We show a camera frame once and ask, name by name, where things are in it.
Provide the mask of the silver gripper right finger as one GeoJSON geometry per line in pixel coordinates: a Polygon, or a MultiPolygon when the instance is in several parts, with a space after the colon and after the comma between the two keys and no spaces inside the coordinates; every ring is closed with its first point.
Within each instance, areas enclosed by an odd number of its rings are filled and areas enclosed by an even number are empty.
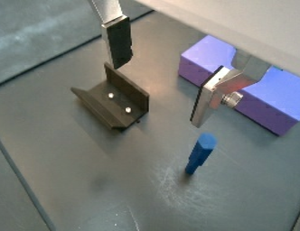
{"type": "Polygon", "coordinates": [[[233,69],[219,66],[199,87],[190,121],[199,127],[221,102],[235,106],[241,100],[238,90],[256,84],[266,74],[270,64],[246,51],[235,50],[233,69]]]}

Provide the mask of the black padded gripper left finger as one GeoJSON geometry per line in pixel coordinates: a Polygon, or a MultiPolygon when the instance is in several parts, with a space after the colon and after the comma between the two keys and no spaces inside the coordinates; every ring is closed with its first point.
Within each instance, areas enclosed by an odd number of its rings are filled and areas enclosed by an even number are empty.
{"type": "Polygon", "coordinates": [[[87,0],[102,21],[102,36],[106,41],[113,68],[121,68],[133,56],[131,21],[123,14],[119,0],[87,0]]]}

